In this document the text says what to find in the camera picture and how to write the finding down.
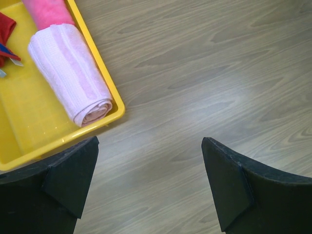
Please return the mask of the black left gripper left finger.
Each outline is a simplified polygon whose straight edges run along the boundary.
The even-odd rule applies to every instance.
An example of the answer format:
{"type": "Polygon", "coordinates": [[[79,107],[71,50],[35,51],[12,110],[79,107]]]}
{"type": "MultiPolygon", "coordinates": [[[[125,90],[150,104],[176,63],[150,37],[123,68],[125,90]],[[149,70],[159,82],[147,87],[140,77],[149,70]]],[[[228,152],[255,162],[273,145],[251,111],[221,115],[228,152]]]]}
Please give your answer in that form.
{"type": "Polygon", "coordinates": [[[2,234],[72,234],[82,217],[99,153],[90,137],[0,176],[2,234]]]}

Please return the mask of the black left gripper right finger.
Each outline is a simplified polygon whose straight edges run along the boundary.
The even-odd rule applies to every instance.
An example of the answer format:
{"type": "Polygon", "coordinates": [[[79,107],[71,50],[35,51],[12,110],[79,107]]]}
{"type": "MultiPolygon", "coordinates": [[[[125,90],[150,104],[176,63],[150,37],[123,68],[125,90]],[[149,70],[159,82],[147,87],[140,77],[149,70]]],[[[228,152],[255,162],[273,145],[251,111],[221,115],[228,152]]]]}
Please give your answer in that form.
{"type": "Polygon", "coordinates": [[[211,137],[201,148],[222,232],[311,233],[311,178],[275,169],[211,137]]]}

